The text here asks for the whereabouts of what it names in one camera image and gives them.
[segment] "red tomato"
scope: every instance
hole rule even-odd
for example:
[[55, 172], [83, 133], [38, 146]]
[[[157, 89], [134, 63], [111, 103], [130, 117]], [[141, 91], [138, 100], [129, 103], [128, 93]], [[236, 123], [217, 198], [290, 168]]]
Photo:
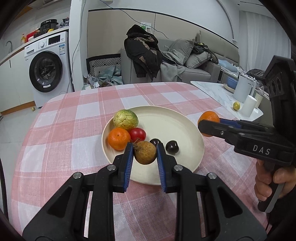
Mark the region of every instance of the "red tomato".
[[139, 141], [144, 141], [146, 139], [146, 132], [141, 128], [134, 128], [129, 131], [131, 135], [131, 141], [135, 142], [137, 138], [140, 138]]

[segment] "washing machine door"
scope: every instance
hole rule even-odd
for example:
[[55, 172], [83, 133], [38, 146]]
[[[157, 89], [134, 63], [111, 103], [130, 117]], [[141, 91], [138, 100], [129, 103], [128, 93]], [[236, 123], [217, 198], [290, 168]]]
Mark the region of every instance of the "washing machine door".
[[58, 55], [44, 51], [37, 54], [29, 68], [32, 85], [40, 92], [50, 92], [59, 84], [63, 65]]

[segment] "fruit stem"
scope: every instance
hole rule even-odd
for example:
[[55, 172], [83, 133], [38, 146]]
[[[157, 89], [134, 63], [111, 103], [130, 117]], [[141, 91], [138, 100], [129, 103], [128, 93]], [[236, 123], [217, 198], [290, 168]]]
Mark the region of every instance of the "fruit stem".
[[135, 142], [133, 143], [134, 145], [136, 145], [139, 142], [140, 138], [137, 138], [137, 140], [135, 140]]

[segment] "water kettle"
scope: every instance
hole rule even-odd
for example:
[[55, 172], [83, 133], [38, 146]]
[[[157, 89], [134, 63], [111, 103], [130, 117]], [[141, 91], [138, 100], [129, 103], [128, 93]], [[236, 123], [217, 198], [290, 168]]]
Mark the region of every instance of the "water kettle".
[[253, 96], [256, 85], [257, 82], [254, 78], [245, 74], [240, 74], [237, 87], [233, 93], [233, 97], [239, 102], [244, 103], [248, 95]]

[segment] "soap bottle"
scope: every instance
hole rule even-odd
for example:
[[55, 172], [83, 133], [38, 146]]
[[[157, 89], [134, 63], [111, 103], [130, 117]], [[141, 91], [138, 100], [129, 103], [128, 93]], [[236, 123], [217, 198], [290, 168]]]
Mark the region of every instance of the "soap bottle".
[[26, 42], [25, 34], [22, 34], [22, 38], [20, 40], [21, 44], [24, 44]]

